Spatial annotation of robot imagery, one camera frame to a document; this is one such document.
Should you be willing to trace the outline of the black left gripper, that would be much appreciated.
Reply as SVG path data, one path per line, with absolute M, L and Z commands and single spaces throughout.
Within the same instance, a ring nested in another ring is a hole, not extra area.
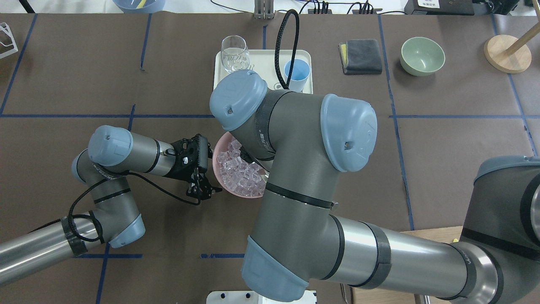
M 167 178 L 188 182 L 188 197 L 203 201 L 223 191 L 222 188 L 211 185 L 205 175 L 211 152 L 205 136 L 197 133 L 194 137 L 183 138 L 171 145 L 172 148 L 167 149 L 167 156 L 173 156 L 174 163 L 167 173 Z

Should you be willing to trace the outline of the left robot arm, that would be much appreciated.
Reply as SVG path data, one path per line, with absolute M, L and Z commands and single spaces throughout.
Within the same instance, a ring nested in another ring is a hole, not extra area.
M 87 190 L 66 216 L 1 244 L 1 285 L 100 244 L 119 248 L 139 240 L 146 229 L 127 176 L 146 181 L 143 174 L 152 174 L 186 182 L 187 198 L 175 199 L 193 206 L 210 199 L 222 191 L 206 177 L 212 156 L 208 139 L 199 133 L 168 144 L 124 128 L 98 127 L 71 166 Z

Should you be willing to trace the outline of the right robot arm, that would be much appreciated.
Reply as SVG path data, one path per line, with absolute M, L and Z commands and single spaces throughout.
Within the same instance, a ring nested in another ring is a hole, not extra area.
M 272 161 L 241 269 L 269 299 L 309 281 L 509 304 L 539 285 L 539 158 L 486 160 L 458 242 L 445 244 L 330 214 L 343 172 L 372 154 L 377 117 L 362 100 L 271 90 L 254 71 L 222 79 L 210 110 L 255 161 Z

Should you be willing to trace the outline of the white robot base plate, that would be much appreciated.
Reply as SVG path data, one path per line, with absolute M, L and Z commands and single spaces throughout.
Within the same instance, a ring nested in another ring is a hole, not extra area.
M 299 300 L 292 302 L 276 301 L 265 298 L 252 290 L 214 291 L 207 296 L 207 304 L 316 304 L 316 291 L 306 290 Z

